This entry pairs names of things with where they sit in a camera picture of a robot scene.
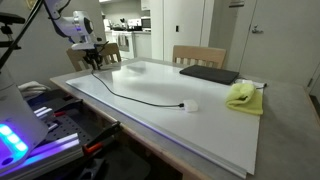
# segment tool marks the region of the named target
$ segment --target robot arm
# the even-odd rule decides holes
[[[62,17],[58,11],[58,3],[61,0],[45,0],[44,5],[53,23],[53,26],[62,37],[79,36],[81,43],[73,44],[74,50],[94,49],[95,42],[91,38],[94,36],[93,25],[89,15],[84,11],[74,11],[73,17]]]

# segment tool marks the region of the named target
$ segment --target chair backrest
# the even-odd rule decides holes
[[[105,64],[121,62],[119,47],[116,43],[106,44],[104,45],[104,48],[102,50],[101,49],[102,47],[99,47],[98,51],[101,51],[100,54],[103,56]],[[73,50],[69,48],[67,50],[67,55],[69,56],[69,59],[76,71],[83,70],[79,62],[82,62],[86,69],[90,68],[89,65],[83,59],[83,57],[86,56],[85,51]]]
[[[172,61],[180,64],[197,64],[221,69],[225,55],[225,49],[175,45]]]

